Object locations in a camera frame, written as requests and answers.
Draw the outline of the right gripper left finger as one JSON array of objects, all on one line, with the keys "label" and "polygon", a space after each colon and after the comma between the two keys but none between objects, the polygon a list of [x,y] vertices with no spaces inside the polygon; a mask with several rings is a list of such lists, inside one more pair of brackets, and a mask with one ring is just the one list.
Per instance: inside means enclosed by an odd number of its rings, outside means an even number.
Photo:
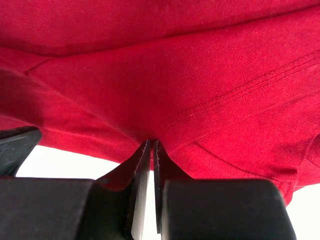
[{"label": "right gripper left finger", "polygon": [[96,183],[108,193],[102,204],[103,240],[141,240],[144,229],[152,142],[146,140],[123,163]]}]

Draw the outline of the dark red t-shirt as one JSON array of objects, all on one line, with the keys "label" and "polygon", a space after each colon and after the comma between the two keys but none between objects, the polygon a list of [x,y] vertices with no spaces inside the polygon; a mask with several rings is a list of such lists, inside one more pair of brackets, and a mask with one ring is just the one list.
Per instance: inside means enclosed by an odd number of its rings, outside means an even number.
[{"label": "dark red t-shirt", "polygon": [[196,179],[320,181],[317,0],[3,0],[0,127],[121,163],[159,140]]}]

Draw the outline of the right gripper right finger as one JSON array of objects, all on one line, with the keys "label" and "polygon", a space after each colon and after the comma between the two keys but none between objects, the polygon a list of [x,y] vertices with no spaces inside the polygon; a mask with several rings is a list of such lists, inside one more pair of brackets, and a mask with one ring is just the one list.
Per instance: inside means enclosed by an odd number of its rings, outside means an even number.
[{"label": "right gripper right finger", "polygon": [[160,141],[153,149],[154,194],[157,233],[163,240],[195,237],[195,180],[168,155]]}]

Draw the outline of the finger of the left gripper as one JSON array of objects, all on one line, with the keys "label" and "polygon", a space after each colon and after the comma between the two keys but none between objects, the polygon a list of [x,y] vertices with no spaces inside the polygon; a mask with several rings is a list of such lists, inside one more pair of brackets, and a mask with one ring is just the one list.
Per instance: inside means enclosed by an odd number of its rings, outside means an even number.
[{"label": "finger of the left gripper", "polygon": [[0,131],[0,175],[16,176],[19,168],[40,142],[37,127],[24,126]]}]

